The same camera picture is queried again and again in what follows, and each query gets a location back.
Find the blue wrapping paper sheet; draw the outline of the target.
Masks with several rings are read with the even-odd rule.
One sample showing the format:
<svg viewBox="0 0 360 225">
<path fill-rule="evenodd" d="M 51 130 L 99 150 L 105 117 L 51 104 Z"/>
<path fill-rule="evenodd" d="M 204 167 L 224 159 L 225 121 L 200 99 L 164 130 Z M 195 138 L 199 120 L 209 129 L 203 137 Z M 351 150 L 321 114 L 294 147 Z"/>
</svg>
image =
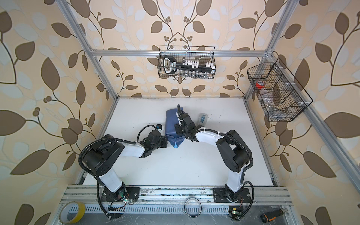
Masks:
<svg viewBox="0 0 360 225">
<path fill-rule="evenodd" d="M 177 112 L 177 108 L 167 110 L 166 112 L 165 136 L 174 148 L 178 148 L 185 140 L 184 134 L 180 134 L 180 128 L 177 128 L 180 125 L 176 115 Z"/>
</svg>

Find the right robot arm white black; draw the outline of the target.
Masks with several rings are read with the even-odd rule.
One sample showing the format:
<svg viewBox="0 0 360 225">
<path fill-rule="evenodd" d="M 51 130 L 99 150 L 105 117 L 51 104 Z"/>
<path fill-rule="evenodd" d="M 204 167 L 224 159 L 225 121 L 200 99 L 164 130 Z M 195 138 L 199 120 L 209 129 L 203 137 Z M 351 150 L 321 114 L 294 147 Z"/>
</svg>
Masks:
<svg viewBox="0 0 360 225">
<path fill-rule="evenodd" d="M 249 147 L 235 130 L 221 133 L 196 125 L 180 105 L 177 106 L 176 116 L 178 124 L 175 125 L 175 130 L 178 134 L 184 135 L 189 141 L 217 147 L 223 162 L 229 169 L 225 195 L 230 202 L 239 201 L 244 186 L 248 184 L 244 181 L 246 171 L 254 164 Z"/>
</svg>

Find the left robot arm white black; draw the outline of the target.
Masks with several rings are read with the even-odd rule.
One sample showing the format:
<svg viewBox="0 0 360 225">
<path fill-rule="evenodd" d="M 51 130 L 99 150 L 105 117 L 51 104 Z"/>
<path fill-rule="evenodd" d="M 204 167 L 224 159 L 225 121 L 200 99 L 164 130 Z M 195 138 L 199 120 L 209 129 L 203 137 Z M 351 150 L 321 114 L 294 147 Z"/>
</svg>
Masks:
<svg viewBox="0 0 360 225">
<path fill-rule="evenodd" d="M 142 141 L 131 142 L 105 135 L 88 144 L 80 153 L 80 167 L 93 176 L 98 185 L 119 195 L 125 191 L 125 184 L 116 174 L 113 166 L 119 157 L 146 158 L 154 150 L 167 147 L 167 138 L 160 131 L 151 131 Z"/>
</svg>

